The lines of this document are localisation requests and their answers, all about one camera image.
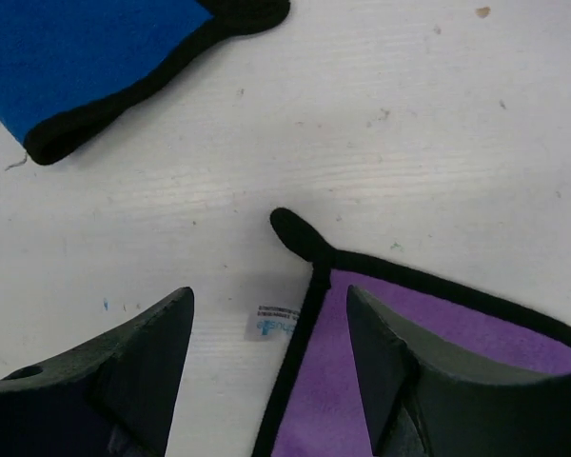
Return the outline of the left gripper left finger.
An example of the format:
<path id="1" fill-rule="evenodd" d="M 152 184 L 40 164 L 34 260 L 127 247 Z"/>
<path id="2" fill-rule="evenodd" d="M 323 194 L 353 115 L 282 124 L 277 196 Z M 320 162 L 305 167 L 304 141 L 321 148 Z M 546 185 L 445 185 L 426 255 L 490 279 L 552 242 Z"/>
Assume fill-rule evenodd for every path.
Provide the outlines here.
<path id="1" fill-rule="evenodd" d="M 163 456 L 193 292 L 0 379 L 0 456 Z"/>

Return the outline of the purple and black towel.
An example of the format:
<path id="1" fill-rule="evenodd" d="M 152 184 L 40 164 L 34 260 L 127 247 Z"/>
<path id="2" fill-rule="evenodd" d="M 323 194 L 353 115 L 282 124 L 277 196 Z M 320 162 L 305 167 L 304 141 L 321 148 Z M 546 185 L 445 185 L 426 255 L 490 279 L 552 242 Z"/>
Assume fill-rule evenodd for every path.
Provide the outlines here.
<path id="1" fill-rule="evenodd" d="M 266 405 L 256 456 L 375 456 L 346 317 L 351 287 L 454 342 L 533 367 L 571 368 L 571 327 L 561 321 L 422 271 L 334 248 L 289 209 L 273 210 L 270 224 L 311 265 L 312 274 Z"/>

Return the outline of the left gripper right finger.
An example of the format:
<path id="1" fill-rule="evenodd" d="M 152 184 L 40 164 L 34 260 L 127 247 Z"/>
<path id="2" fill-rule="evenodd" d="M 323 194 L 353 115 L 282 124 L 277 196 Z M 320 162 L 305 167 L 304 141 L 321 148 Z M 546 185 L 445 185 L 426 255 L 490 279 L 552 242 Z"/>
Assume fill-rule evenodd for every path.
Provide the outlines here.
<path id="1" fill-rule="evenodd" d="M 457 343 L 366 290 L 346 317 L 375 456 L 571 456 L 571 368 Z"/>

